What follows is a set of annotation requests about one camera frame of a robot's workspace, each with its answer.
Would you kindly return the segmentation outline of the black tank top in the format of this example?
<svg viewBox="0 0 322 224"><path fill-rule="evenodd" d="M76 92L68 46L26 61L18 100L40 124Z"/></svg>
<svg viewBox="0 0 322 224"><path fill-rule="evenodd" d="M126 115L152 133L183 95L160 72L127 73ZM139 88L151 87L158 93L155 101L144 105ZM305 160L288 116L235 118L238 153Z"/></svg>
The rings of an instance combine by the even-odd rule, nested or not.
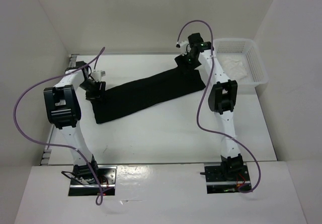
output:
<svg viewBox="0 0 322 224"><path fill-rule="evenodd" d="M176 67L105 90L100 100L92 102L95 121L110 122L204 88L198 70L182 72Z"/></svg>

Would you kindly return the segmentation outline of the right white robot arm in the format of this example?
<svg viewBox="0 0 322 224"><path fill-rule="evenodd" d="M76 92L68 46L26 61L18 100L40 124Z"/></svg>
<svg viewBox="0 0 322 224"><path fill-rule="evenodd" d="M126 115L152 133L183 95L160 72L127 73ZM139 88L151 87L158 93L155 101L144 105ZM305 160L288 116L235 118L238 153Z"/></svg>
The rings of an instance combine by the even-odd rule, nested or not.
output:
<svg viewBox="0 0 322 224"><path fill-rule="evenodd" d="M232 180L242 171L244 162L240 153L233 122L236 104L237 82L231 80L219 63L211 42L205 42L200 33L191 34L187 41L176 43L181 54L175 58L184 70L203 67L208 79L205 84L210 91L208 107L217 120L219 132L223 133L220 150L220 174L225 180Z"/></svg>

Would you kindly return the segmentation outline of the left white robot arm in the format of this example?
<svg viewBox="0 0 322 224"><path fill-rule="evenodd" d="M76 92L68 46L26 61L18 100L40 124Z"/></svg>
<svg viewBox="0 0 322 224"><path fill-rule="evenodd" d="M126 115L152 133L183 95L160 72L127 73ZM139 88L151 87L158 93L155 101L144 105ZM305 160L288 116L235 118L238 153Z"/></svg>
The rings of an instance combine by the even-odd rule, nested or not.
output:
<svg viewBox="0 0 322 224"><path fill-rule="evenodd" d="M55 86L43 91L47 118L60 130L71 150L75 177L88 183L99 180L100 171L94 155L86 145L80 128L81 107L76 90L81 88L86 92L86 100L100 102L103 99L106 83L101 81L105 75L98 71L93 78L89 73L90 66L83 61L77 61L74 67L68 67L64 76Z"/></svg>

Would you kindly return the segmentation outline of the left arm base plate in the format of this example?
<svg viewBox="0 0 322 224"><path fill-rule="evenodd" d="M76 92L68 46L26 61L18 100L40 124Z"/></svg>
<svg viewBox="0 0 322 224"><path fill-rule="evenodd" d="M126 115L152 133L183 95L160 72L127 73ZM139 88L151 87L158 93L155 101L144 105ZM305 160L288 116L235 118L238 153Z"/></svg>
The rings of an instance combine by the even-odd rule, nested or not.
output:
<svg viewBox="0 0 322 224"><path fill-rule="evenodd" d="M84 178L73 171L62 171L61 174L70 180L69 196L98 196L98 184L94 177ZM102 186L104 196L115 195L117 167L98 165L97 178Z"/></svg>

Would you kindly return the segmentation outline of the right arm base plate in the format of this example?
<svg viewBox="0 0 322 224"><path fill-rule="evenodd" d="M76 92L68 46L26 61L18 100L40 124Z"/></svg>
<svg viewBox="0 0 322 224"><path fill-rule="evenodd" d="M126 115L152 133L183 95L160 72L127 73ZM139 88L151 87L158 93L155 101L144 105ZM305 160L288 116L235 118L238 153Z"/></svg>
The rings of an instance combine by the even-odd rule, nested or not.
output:
<svg viewBox="0 0 322 224"><path fill-rule="evenodd" d="M204 171L200 173L205 177L208 194L236 193L249 191L252 188L247 165L233 173L225 173L220 163L204 165Z"/></svg>

